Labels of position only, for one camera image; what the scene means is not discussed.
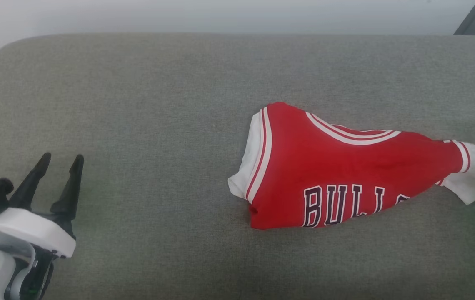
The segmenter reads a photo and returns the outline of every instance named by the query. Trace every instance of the gray couch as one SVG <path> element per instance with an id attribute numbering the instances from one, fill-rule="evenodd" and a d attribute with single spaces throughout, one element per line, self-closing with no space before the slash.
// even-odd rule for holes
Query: gray couch
<path id="1" fill-rule="evenodd" d="M 274 101 L 475 143 L 475 37 L 59 35 L 0 50 L 0 177 L 85 156 L 45 299 L 475 299 L 475 203 L 446 188 L 341 225 L 253 230 L 228 191 Z"/>

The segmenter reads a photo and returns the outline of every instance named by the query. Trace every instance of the chicago bulls jersey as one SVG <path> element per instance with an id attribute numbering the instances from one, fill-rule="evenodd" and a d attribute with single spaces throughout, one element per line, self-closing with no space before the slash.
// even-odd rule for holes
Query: chicago bulls jersey
<path id="1" fill-rule="evenodd" d="M 329 226 L 388 209 L 433 184 L 461 182 L 472 147 L 330 125 L 279 102 L 252 118 L 243 163 L 228 183 L 249 201 L 253 228 Z M 452 173 L 460 179 L 449 180 Z"/>

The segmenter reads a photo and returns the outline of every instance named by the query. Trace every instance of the basketball jersey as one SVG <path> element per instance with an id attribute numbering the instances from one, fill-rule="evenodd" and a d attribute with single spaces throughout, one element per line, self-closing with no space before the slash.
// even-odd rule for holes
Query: basketball jersey
<path id="1" fill-rule="evenodd" d="M 436 183 L 454 186 L 470 169 L 469 148 L 415 132 L 330 125 L 278 102 L 252 118 L 240 171 L 228 184 L 249 201 L 253 228 L 329 226 L 388 209 Z"/>

